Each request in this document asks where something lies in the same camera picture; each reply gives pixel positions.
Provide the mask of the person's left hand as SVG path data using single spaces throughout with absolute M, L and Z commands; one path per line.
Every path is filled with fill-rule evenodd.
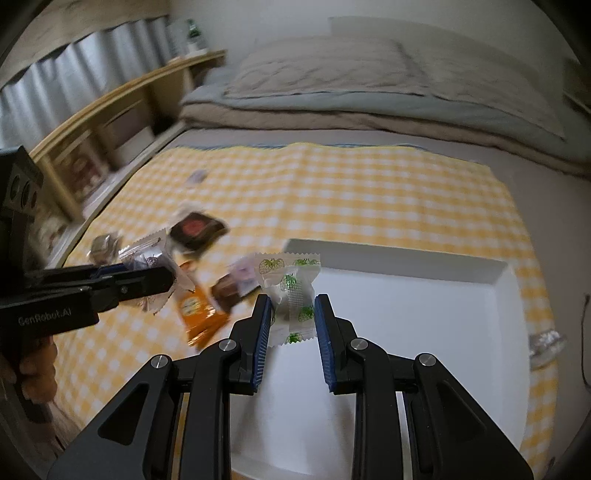
M 57 392 L 55 361 L 58 349 L 53 337 L 40 339 L 34 348 L 28 347 L 25 352 L 16 355 L 20 360 L 18 366 L 1 355 L 1 379 L 19 384 L 23 397 L 34 404 L 51 402 Z

